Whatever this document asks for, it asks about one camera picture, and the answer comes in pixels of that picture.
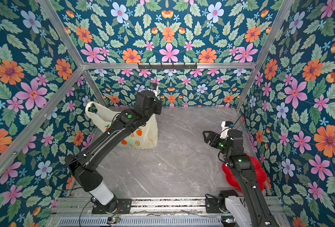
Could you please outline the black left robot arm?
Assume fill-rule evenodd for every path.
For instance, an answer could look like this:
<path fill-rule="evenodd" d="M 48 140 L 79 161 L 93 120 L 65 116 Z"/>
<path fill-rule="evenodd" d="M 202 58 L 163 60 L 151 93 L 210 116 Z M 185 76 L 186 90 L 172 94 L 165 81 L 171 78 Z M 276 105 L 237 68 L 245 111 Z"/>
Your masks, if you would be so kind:
<path fill-rule="evenodd" d="M 139 127 L 146 126 L 154 114 L 161 114 L 162 102 L 153 91 L 142 91 L 136 97 L 133 108 L 116 115 L 109 129 L 78 155 L 68 155 L 65 159 L 73 177 L 84 191 L 95 198 L 95 204 L 105 213 L 117 209 L 117 197 L 108 188 L 102 175 L 96 170 L 100 162 L 122 140 Z"/>

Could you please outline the cream plastic bag orange print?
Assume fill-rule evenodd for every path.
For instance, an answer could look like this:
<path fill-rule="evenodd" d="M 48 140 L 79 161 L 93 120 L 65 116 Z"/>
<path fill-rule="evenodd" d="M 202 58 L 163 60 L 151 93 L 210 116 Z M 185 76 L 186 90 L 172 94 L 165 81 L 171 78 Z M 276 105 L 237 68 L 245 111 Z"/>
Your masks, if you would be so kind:
<path fill-rule="evenodd" d="M 102 132 L 105 132 L 109 129 L 112 121 L 116 120 L 116 115 L 127 108 L 127 106 L 118 105 L 107 108 L 97 102 L 89 102 L 86 104 L 85 113 L 97 128 Z M 119 142 L 118 146 L 142 150 L 156 147 L 157 142 L 158 124 L 156 115 L 153 115 L 145 126 L 139 127 L 132 134 Z"/>

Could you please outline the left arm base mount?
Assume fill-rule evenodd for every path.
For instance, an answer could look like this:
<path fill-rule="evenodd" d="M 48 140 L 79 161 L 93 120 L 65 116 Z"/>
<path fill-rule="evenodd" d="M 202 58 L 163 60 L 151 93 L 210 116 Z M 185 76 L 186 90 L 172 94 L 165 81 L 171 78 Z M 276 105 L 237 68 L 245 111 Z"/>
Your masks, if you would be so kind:
<path fill-rule="evenodd" d="M 93 198 L 92 214 L 129 214 L 132 207 L 132 199 L 113 198 L 107 205 L 102 205 Z"/>

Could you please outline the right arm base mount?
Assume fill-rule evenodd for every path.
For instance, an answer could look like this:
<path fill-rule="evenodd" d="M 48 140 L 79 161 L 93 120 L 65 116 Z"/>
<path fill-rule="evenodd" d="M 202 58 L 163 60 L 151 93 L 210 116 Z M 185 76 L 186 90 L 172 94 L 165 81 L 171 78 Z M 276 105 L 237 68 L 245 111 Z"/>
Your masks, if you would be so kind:
<path fill-rule="evenodd" d="M 205 208 L 207 213 L 229 213 L 226 207 L 225 199 L 230 196 L 238 197 L 235 190 L 223 190 L 215 196 L 212 194 L 205 194 Z"/>

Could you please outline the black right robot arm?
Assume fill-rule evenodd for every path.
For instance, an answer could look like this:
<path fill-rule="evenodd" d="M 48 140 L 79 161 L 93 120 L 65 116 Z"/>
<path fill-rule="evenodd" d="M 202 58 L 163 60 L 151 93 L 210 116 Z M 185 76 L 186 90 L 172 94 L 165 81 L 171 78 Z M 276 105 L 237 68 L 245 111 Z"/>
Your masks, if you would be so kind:
<path fill-rule="evenodd" d="M 223 163 L 236 178 L 246 202 L 244 206 L 236 195 L 224 195 L 221 208 L 232 214 L 239 227 L 278 227 L 260 189 L 254 164 L 244 152 L 242 131 L 229 128 L 225 138 L 204 131 L 203 137 L 205 143 L 224 154 Z"/>

